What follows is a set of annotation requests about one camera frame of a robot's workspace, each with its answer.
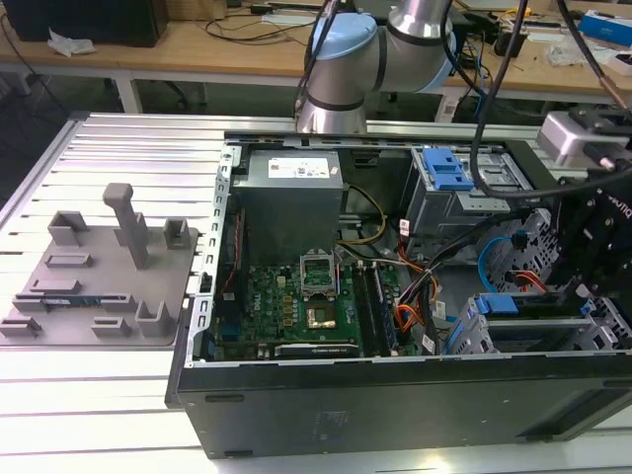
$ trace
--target gray peg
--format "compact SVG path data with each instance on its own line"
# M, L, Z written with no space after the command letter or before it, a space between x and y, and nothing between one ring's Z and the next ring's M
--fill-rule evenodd
M134 190L127 183L109 183L103 193L103 202L114 210L134 265L138 270L142 270L146 266L148 254L142 229L138 226L131 206L133 194Z

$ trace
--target slotted aluminum surface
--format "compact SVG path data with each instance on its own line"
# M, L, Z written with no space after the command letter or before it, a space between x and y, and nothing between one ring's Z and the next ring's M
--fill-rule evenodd
M134 206L148 225L182 215L204 232L223 132L238 129L290 132L293 125L284 118L119 115L70 122L0 212L0 314L40 259L55 211L80 209L88 224L114 225L101 201L109 182L134 186ZM369 131L464 138L474 128L374 122ZM491 126L486 135L532 143L536 131ZM196 258L194 274L200 265ZM211 462L186 414L167 411L163 404L171 356L164 350L1 351L0 472L632 472L632 410L562 444Z

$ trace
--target workbench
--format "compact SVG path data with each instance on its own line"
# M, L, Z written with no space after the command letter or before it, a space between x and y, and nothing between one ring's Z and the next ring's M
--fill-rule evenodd
M549 0L530 2L534 12L548 11ZM572 2L571 8L598 8L607 13L632 16L632 6ZM253 23L252 18L230 18L222 21L227 28ZM15 32L12 40L36 72L44 75L100 77L114 80L123 109L128 114L141 114L142 106L136 80L169 80L197 83L258 84L295 87L303 73L304 46L289 40L265 46L244 45L212 38L203 30L204 22L171 22L165 35L153 48L134 48L97 44L97 52L62 56L45 43L21 42ZM273 32L273 25L253 25L232 35L254 36ZM288 34L306 43L310 27ZM545 58L548 44L526 41L520 56L512 61L499 94L501 98L535 101L608 104L593 72L587 65L553 67ZM501 58L487 45L483 57L494 75ZM28 69L0 36L0 71L26 74ZM612 78L627 95L632 96L632 77L612 72ZM466 87L460 77L448 78L436 91L442 100L436 121L452 121L458 99Z
M293 123L286 118L100 114L69 121L0 212L0 314L7 314L13 292L26 282L50 241L46 226L57 210L81 210L88 225L116 225L101 198L109 182L134 186L134 208L144 213L147 225L178 215L207 231L225 130L292 132ZM467 139L474 125L370 121L368 130ZM490 125L485 133L526 140L557 176L536 148L536 128ZM192 280L197 280L200 259L194 260ZM0 351L0 472L572 474L632 469L632 409L559 444L209 461L184 411L164 406L171 359L170 348ZM426 409L423 403L419 409Z

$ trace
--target wooden tabletop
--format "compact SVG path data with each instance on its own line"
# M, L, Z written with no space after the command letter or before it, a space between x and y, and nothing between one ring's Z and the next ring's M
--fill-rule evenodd
M548 0L534 0L533 4L548 5ZM572 8L586 10L590 2L572 2ZM600 11L632 17L632 6L598 4ZM252 18L230 18L221 22L225 28L236 28L253 23ZM153 48L135 48L111 44L96 44L97 52L67 58L56 53L45 43L21 42L15 32L11 38L28 62L60 66L92 66L105 68L142 69L182 72L216 72L251 75L299 77L303 73L304 46L290 40L270 45L245 45L210 37L204 23L171 22L166 33ZM219 33L215 26L212 31ZM250 37L276 31L273 25L256 24L239 31L228 32L235 38ZM287 32L296 40L307 42L310 27ZM275 40L285 38L279 34ZM567 92L602 94L597 80L587 65L553 67L546 59L548 44L525 41L518 58L512 61L503 83L504 89L522 91ZM495 75L501 63L492 48L486 45L483 64ZM0 62L19 62L4 37L0 36ZM618 86L632 93L632 77L623 77L607 69ZM446 86L463 86L458 77L449 78Z

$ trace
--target gray 3d-printed holder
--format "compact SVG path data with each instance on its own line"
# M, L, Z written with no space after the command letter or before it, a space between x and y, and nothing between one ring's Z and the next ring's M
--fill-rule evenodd
M173 343L198 231L183 218L147 228L132 195L127 184L104 192L120 227L89 227L79 212L52 218L52 242L0 320L0 346Z

